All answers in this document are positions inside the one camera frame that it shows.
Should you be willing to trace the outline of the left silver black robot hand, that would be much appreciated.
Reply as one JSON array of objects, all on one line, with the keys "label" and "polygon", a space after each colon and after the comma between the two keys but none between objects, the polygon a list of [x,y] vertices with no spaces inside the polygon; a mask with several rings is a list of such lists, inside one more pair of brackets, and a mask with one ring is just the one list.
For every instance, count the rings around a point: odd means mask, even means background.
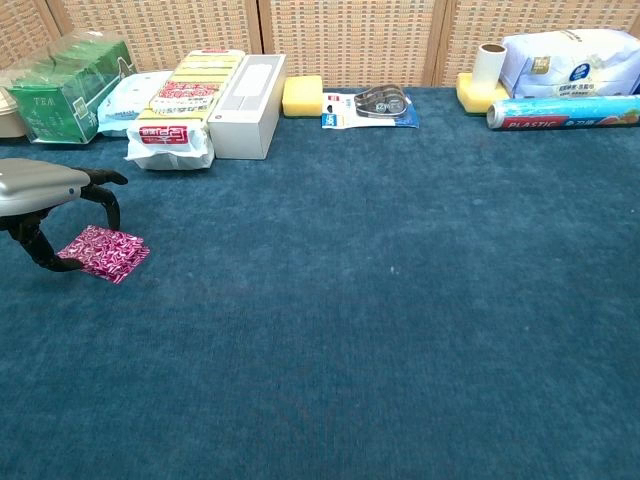
[{"label": "left silver black robot hand", "polygon": [[84,264],[56,254],[40,223],[54,208],[76,199],[104,207],[109,228],[119,230],[121,213],[107,183],[125,185],[115,170],[72,168],[27,158],[1,160],[1,229],[18,242],[40,267],[53,272],[81,270]]}]

